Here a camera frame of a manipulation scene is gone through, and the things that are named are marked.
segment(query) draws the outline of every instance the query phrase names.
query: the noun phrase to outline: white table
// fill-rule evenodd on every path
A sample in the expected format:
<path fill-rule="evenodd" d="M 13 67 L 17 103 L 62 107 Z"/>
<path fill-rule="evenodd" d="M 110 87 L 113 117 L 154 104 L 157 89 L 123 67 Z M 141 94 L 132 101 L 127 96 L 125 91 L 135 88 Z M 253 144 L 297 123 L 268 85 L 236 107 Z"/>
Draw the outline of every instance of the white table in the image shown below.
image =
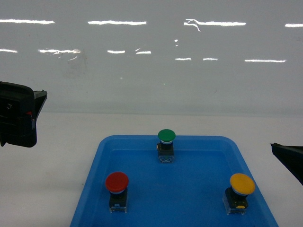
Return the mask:
<path fill-rule="evenodd" d="M 281 227 L 303 226 L 303 186 L 271 143 L 303 146 L 303 118 L 44 113 L 33 148 L 0 148 L 0 226 L 69 226 L 99 143 L 115 134 L 233 140 Z"/>

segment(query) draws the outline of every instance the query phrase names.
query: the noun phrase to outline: red push button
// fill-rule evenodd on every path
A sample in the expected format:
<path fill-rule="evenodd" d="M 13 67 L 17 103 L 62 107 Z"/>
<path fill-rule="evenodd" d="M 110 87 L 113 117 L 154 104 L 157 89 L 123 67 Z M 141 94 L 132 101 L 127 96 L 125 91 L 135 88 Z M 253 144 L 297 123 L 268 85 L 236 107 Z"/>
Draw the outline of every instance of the red push button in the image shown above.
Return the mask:
<path fill-rule="evenodd" d="M 128 186 L 128 177 L 125 173 L 114 172 L 106 178 L 105 186 L 110 192 L 123 192 Z"/>

